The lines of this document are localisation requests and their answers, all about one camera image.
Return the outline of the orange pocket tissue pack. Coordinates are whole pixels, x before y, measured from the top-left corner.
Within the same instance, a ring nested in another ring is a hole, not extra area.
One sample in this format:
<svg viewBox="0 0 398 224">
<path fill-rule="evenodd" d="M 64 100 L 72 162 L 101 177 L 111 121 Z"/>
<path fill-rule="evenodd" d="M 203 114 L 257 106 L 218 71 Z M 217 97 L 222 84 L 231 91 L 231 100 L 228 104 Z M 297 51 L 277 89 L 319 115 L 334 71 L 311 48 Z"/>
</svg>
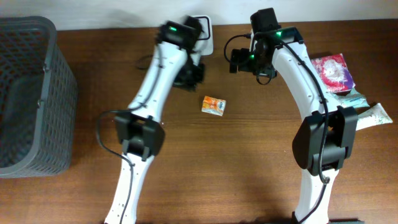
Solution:
<svg viewBox="0 0 398 224">
<path fill-rule="evenodd" d="M 226 100 L 205 96 L 202 103 L 201 111 L 217 116 L 223 116 L 225 107 Z"/>
</svg>

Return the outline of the red purple tissue pack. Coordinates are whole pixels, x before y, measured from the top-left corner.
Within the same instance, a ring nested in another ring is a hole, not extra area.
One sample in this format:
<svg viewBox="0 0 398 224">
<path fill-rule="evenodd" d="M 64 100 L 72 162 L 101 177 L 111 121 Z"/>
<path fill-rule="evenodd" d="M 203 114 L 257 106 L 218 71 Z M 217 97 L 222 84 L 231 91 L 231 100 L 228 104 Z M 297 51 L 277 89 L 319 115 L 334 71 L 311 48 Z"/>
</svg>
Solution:
<svg viewBox="0 0 398 224">
<path fill-rule="evenodd" d="M 312 65 L 332 93 L 344 93 L 355 87 L 343 54 L 311 59 Z"/>
</svg>

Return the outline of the teal wipes packet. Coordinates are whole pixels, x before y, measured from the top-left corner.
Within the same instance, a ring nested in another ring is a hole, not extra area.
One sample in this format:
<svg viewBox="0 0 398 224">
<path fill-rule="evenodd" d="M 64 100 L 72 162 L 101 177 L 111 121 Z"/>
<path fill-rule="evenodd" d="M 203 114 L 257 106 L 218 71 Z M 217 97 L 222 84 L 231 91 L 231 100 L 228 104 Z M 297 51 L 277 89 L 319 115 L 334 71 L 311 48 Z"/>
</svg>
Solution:
<svg viewBox="0 0 398 224">
<path fill-rule="evenodd" d="M 355 88 L 352 88 L 346 95 L 333 94 L 334 98 L 344 108 L 367 108 L 369 104 L 364 95 L 360 94 Z"/>
</svg>

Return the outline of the white green cream tube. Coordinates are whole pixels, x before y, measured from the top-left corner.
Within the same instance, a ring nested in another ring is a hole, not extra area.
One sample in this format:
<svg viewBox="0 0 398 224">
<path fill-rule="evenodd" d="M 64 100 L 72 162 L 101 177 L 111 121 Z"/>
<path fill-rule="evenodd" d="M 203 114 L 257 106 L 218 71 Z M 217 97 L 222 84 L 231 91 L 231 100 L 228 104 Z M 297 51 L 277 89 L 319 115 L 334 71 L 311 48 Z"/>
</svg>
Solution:
<svg viewBox="0 0 398 224">
<path fill-rule="evenodd" d="M 367 111 L 358 115 L 356 130 L 370 128 L 372 126 L 393 123 L 383 106 L 378 103 Z"/>
</svg>

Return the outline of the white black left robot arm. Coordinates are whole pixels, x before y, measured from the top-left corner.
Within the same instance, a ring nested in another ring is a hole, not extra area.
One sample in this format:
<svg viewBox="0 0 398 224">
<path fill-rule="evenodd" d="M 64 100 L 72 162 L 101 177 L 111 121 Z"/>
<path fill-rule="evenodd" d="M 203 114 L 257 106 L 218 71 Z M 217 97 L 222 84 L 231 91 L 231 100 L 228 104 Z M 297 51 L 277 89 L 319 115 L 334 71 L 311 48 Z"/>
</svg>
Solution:
<svg viewBox="0 0 398 224">
<path fill-rule="evenodd" d="M 160 152 L 165 131 L 162 111 L 172 87 L 192 91 L 204 78 L 203 55 L 213 52 L 209 16 L 167 21 L 159 28 L 146 76 L 125 110 L 113 110 L 122 146 L 121 172 L 105 223 L 135 223 L 137 204 L 150 165 Z"/>
</svg>

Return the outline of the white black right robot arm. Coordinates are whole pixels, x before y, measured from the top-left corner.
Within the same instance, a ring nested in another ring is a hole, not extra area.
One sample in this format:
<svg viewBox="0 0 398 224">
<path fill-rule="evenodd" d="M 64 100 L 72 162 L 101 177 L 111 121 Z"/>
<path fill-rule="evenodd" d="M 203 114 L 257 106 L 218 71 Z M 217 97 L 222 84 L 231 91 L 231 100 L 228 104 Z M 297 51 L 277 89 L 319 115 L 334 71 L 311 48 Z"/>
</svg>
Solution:
<svg viewBox="0 0 398 224">
<path fill-rule="evenodd" d="M 331 190 L 351 155 L 358 123 L 353 107 L 343 107 L 327 90 L 308 56 L 296 27 L 281 27 L 273 8 L 250 16 L 245 34 L 249 48 L 225 55 L 230 73 L 249 72 L 257 79 L 280 75 L 292 94 L 302 123 L 292 141 L 301 169 L 300 196 L 291 223 L 329 223 Z"/>
</svg>

